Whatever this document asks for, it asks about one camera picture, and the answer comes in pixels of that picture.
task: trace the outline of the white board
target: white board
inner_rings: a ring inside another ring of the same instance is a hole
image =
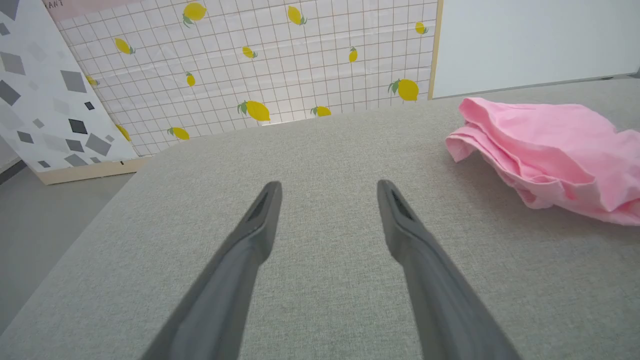
[[[639,0],[443,0],[434,97],[631,74]]]

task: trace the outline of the pink cloth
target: pink cloth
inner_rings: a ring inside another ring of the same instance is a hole
[[[532,209],[553,205],[640,225],[640,133],[616,128],[582,105],[465,99],[463,127],[446,139],[453,160],[482,152]]]

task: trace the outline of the gray fabric surface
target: gray fabric surface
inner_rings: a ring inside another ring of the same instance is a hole
[[[640,80],[486,94],[576,102],[638,128]],[[390,179],[525,359],[637,359],[640,230],[531,210],[444,138],[460,98],[208,136],[158,154],[69,248],[0,338],[2,359],[136,359],[262,186],[284,200],[241,359],[416,359],[384,244]]]

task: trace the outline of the lemon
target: lemon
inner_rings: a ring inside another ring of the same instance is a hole
[[[324,106],[316,106],[315,108],[311,109],[311,113],[314,115],[318,115],[318,117],[329,116],[331,115],[331,110],[325,108]]]
[[[300,11],[293,6],[289,7],[287,14],[289,15],[289,20],[291,20],[295,25],[304,25],[307,23],[305,17],[300,15]]]
[[[189,84],[189,86],[193,86],[196,84],[196,78],[193,77],[193,75],[191,75],[190,72],[185,72],[185,74],[187,75],[187,84]]]
[[[182,13],[182,23],[188,28],[187,24],[193,25],[194,21],[202,20],[205,12],[207,12],[207,8],[198,3],[188,4]]]
[[[351,52],[349,53],[349,62],[353,63],[358,58],[358,51],[355,47],[351,48]]]
[[[242,48],[242,53],[249,59],[258,57],[258,54],[255,51],[251,51],[251,48],[248,46]]]
[[[133,47],[129,46],[129,44],[127,44],[127,42],[125,40],[122,40],[121,38],[116,38],[116,47],[118,48],[118,50],[125,54],[133,54],[136,52]]]
[[[395,83],[389,84],[387,91],[389,91],[393,87],[394,94],[396,91],[398,95],[404,101],[417,101],[418,100],[418,84],[414,83],[408,79],[398,79]]]
[[[129,132],[124,127],[122,127],[122,126],[120,126],[118,124],[116,124],[116,127],[124,135],[124,138],[127,139],[128,142],[130,142],[131,141],[131,137],[129,136]]]
[[[422,34],[426,34],[427,31],[429,31],[429,28],[425,28],[423,23],[421,23],[421,22],[416,22],[415,23],[415,32],[417,32],[418,34],[422,35]]]
[[[242,104],[238,104],[237,107],[238,113],[240,111],[246,115],[246,112],[249,111],[249,116],[258,121],[269,121],[269,109],[263,104],[257,101],[245,101]]]
[[[89,85],[98,86],[100,85],[100,81],[93,79],[91,76],[87,75],[86,80],[89,82]]]
[[[189,140],[189,133],[185,129],[179,127],[171,127],[166,131],[170,135],[177,137],[180,140]]]

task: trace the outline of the grid pattern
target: grid pattern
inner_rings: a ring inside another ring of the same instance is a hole
[[[170,127],[196,137],[315,117],[316,106],[335,115],[400,104],[388,91],[397,79],[411,79],[418,100],[427,99],[437,0],[197,2],[207,12],[190,28],[182,23],[186,0],[144,0],[58,23],[140,155],[181,141]],[[290,6],[306,24],[289,20]],[[119,52],[115,38],[135,53]],[[349,62],[352,47],[358,57]],[[238,113],[243,101],[264,104],[271,121]]]

